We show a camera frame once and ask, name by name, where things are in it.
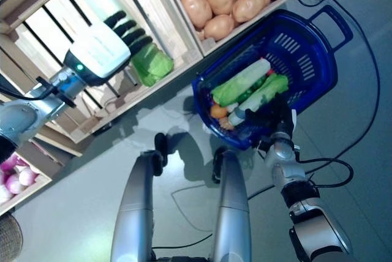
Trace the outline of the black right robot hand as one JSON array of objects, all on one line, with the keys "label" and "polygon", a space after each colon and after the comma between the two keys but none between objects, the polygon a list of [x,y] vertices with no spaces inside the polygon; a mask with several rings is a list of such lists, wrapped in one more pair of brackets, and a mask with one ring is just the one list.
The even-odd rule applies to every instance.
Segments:
[{"label": "black right robot hand", "polygon": [[292,139],[294,131],[292,109],[282,94],[276,94],[269,103],[257,111],[247,109],[245,117],[246,122],[261,128],[266,137],[283,132]]}]

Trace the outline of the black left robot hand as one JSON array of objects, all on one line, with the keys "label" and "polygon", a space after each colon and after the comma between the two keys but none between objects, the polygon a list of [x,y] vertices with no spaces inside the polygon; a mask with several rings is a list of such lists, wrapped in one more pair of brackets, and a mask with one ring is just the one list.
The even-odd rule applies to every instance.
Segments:
[{"label": "black left robot hand", "polygon": [[145,30],[120,10],[80,34],[67,51],[63,64],[86,85],[100,86],[152,42]]}]

